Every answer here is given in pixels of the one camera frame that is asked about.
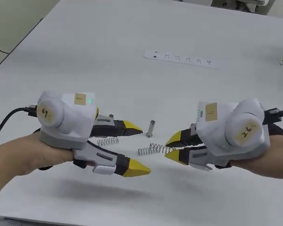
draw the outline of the spring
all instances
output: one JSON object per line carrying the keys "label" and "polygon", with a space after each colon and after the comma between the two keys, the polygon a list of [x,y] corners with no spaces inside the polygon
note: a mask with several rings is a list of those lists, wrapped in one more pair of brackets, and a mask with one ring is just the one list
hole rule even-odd
{"label": "spring", "polygon": [[118,137],[107,137],[104,139],[100,139],[97,142],[98,142],[98,146],[112,145],[119,143],[119,139]]}
{"label": "spring", "polygon": [[138,155],[147,155],[147,154],[154,154],[154,153],[167,154],[174,150],[176,150],[176,148],[174,147],[167,147],[164,145],[151,143],[149,147],[139,148],[137,150],[137,154]]}

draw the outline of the hand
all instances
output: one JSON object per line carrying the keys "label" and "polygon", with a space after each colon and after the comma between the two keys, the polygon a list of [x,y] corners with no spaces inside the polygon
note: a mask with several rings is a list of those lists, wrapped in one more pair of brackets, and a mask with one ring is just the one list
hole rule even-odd
{"label": "hand", "polygon": [[270,148],[255,159],[231,161],[231,165],[255,174],[283,179],[283,136],[270,136]]}
{"label": "hand", "polygon": [[17,175],[26,175],[35,169],[73,161],[73,152],[53,148],[39,140],[40,133],[34,133],[0,145],[8,152],[9,162]]}

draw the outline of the power strip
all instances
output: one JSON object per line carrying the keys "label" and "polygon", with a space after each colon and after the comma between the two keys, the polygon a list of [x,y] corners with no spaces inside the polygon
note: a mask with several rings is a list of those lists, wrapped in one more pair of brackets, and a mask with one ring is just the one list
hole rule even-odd
{"label": "power strip", "polygon": [[144,57],[146,59],[152,59],[152,60],[162,60],[162,61],[185,64],[185,65],[210,67],[217,69],[215,62],[212,60],[194,58],[192,56],[174,55],[167,51],[147,49],[144,53]]}

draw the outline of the number label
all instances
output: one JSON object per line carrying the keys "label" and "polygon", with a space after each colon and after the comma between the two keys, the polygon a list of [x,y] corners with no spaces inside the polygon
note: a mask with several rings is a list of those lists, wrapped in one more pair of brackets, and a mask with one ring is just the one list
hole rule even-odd
{"label": "number label", "polygon": [[215,121],[217,119],[217,103],[206,105],[206,121]]}
{"label": "number label", "polygon": [[37,106],[37,116],[38,118],[45,120],[47,123],[52,123],[54,119],[53,111],[43,103]]}
{"label": "number label", "polygon": [[75,105],[86,105],[86,94],[76,93],[75,94]]}
{"label": "number label", "polygon": [[256,134],[258,130],[259,130],[259,125],[257,124],[257,122],[250,120],[237,133],[236,140],[240,145],[244,145],[248,140],[250,140]]}

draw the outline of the white table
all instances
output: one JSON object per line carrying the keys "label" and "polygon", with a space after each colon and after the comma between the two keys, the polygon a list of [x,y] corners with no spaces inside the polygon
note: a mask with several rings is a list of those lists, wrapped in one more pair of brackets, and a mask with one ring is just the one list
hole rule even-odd
{"label": "white table", "polygon": [[[219,69],[144,59],[147,48],[216,59]],[[72,163],[37,170],[2,190],[0,216],[82,226],[283,225],[282,180],[137,156],[195,122],[201,100],[257,97],[283,109],[282,54],[282,19],[174,1],[62,0],[0,66],[0,121],[46,89],[94,91],[101,114],[144,130],[157,122],[151,139],[121,137],[110,147],[152,173],[102,176]],[[0,143],[38,127],[18,113]]]}

